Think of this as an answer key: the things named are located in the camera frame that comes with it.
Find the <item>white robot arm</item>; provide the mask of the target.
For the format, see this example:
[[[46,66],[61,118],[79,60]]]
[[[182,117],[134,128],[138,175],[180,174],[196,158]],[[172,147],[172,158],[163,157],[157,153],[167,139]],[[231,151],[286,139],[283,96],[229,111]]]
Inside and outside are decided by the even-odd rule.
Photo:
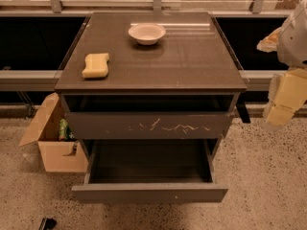
[[[263,112],[265,124],[275,130],[285,126],[307,101],[307,0],[301,0],[282,26],[260,40],[256,49],[277,52],[288,66],[283,75],[274,75],[269,102]]]

